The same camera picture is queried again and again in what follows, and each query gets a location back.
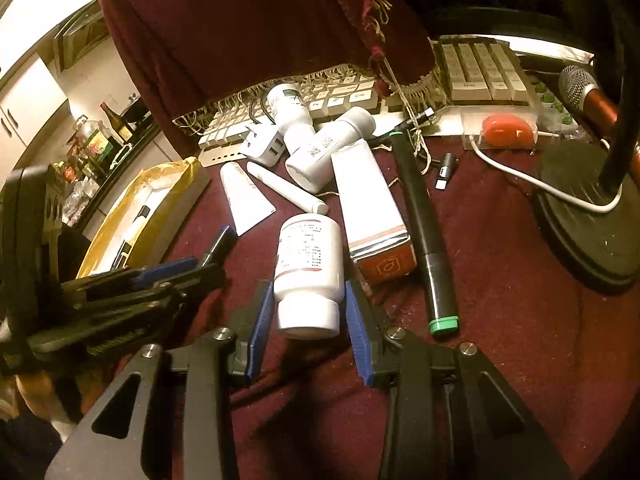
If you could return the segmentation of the white floral hand cream tube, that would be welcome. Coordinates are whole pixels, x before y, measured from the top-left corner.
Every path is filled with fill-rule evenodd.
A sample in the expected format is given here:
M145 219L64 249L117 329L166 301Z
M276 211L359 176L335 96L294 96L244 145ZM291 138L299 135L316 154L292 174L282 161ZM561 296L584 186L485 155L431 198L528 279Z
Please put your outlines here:
M258 190L237 162L220 168L220 180L231 211L234 229L239 236L276 212L276 207Z

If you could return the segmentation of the white pill bottle red label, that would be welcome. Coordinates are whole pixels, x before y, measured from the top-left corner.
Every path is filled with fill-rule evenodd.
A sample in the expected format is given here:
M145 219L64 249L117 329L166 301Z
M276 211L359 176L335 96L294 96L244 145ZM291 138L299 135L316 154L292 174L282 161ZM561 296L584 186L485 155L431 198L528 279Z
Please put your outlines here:
M345 297L340 226L321 214L298 214L280 229L273 293L278 329L291 339L337 336Z

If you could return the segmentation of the long orange white carton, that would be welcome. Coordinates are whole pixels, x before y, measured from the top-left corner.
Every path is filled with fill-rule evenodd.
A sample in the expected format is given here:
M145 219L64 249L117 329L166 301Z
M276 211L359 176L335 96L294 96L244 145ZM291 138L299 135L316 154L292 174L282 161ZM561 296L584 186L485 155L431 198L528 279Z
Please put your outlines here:
M416 268L404 219L366 140L331 155L349 257L371 285Z

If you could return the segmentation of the cardboard box with white lining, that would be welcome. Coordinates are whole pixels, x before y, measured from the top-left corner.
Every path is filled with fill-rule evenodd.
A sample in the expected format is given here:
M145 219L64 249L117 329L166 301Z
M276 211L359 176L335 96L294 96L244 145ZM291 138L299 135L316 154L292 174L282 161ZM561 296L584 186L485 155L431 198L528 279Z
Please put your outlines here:
M96 231L78 278L160 263L209 182L195 157L140 171Z

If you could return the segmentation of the slim white pen tube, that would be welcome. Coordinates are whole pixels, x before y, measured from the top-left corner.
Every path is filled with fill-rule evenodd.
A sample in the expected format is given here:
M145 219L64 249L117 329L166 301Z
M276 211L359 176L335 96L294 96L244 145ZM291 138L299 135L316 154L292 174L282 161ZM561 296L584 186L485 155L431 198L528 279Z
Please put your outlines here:
M256 162L248 162L246 164L246 170L259 182L262 182L262 184L268 186L270 190L273 190L291 204L305 211L306 214L327 214L329 212L329 206L323 200L279 177L265 167L256 164Z

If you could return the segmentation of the black marker green cap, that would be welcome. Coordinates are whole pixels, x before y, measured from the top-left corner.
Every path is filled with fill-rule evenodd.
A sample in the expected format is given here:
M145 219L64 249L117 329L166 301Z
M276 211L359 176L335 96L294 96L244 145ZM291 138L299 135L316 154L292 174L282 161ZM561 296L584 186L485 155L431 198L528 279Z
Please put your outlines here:
M408 136L390 134L397 177L407 208L409 233L425 289L428 330L438 339L460 328L454 274L437 212L413 156Z

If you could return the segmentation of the white bottle grey cap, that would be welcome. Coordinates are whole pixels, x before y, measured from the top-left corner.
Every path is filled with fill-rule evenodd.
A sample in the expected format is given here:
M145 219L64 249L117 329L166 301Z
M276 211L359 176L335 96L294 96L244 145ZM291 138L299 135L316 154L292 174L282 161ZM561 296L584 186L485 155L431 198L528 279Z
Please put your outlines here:
M356 106L328 122L286 162L285 169L303 190L317 194L333 179L331 156L344 146L360 139L370 139L375 132L371 113Z

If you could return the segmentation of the white bottle green label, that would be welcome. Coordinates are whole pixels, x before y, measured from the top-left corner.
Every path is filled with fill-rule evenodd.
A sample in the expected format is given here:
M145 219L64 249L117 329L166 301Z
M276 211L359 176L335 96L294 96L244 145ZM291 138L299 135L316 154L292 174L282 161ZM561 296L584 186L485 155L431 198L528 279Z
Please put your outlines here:
M267 93L271 116L293 155L316 134L314 124L297 84L277 84Z

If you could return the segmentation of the dark glass wine bottle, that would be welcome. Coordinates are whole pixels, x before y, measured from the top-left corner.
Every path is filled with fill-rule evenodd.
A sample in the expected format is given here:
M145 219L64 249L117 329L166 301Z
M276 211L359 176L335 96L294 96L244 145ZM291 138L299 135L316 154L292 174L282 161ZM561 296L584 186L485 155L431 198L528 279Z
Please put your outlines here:
M112 129L118 133L125 143L134 142L134 133L129 128L128 124L124 121L124 118L119 114L116 114L114 110L107 105L107 102L100 104L101 110L106 115L108 121L111 124Z

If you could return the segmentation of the dark red draped cloth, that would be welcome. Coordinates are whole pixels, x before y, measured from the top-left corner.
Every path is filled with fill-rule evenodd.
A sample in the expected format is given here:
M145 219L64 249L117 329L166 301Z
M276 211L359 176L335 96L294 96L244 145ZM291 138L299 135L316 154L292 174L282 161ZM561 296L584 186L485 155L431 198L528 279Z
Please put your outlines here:
M250 88L342 64L378 88L434 68L430 38L404 0L99 0L143 101L181 156L198 142L177 119Z

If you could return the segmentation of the white kitchen cabinets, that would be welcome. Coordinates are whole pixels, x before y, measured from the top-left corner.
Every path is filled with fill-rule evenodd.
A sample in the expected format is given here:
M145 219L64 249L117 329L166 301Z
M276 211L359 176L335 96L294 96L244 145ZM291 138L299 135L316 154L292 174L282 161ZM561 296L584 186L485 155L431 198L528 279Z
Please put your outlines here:
M68 112L67 96L34 54L1 87L1 183L59 110Z

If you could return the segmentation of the orange round object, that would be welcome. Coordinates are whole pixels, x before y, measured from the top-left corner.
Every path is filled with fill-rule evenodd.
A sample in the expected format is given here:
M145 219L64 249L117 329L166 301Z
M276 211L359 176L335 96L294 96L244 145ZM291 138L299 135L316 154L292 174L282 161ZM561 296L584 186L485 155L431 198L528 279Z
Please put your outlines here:
M521 117L492 114L482 122L482 138L493 148L533 148L537 133Z

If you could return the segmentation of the black microphone stand base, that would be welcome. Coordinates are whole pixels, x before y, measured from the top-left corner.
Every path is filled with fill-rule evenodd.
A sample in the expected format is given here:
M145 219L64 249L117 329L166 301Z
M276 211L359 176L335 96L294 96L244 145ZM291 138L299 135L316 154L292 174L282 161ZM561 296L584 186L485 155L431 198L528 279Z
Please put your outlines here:
M593 205L614 196L599 181L605 151L579 141L547 148L536 177ZM591 212L537 188L534 213L544 240L562 265L585 286L620 294L639 278L639 190L624 177L620 201L609 212Z

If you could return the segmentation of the beige computer keyboard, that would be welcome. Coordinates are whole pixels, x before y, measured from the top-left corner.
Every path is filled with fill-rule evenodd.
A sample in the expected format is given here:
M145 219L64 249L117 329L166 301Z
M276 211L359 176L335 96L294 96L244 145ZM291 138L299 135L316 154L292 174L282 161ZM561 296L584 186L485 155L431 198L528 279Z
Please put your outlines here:
M354 106L375 115L407 116L432 106L505 106L534 116L539 104L518 58L503 41L488 38L445 37L434 44L434 72L417 84L390 90L384 96L375 79L356 68L341 65L281 84L297 84L314 128L321 128ZM232 96L194 114L198 159L204 167L243 159L240 147L250 124L273 124L267 93L275 82Z

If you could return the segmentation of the red silver microphone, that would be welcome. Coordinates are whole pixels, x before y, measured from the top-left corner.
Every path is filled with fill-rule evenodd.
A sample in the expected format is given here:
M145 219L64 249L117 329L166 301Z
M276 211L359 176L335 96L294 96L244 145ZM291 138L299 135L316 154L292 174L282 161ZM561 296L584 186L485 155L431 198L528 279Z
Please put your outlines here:
M589 72L578 65L565 66L559 76L559 92L569 110L585 118L600 139L613 145L618 108Z

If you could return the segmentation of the white usb wall charger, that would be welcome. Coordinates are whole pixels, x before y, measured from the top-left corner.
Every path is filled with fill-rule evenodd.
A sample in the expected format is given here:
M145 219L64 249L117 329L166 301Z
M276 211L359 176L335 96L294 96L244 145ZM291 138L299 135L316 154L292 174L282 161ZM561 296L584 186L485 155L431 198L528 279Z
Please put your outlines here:
M273 124L250 124L240 152L252 162L273 167L285 151L282 134Z

